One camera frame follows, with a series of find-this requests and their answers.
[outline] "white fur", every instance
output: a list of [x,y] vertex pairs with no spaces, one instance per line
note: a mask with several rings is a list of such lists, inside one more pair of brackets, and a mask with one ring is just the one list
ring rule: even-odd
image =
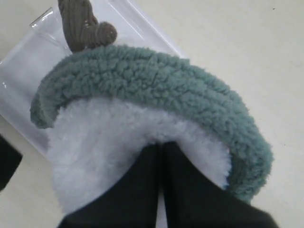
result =
[[[176,141],[204,175],[222,188],[227,186],[228,148],[198,124],[163,110],[116,98],[81,99],[61,108],[47,133],[47,156],[54,165],[54,186],[65,213],[101,196],[148,144]],[[163,199],[159,207],[157,227],[164,228]]]

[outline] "antler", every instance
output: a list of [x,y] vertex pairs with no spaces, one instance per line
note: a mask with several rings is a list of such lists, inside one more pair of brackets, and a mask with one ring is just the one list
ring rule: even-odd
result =
[[63,31],[72,52],[114,43],[117,31],[108,22],[98,23],[89,0],[58,0]]

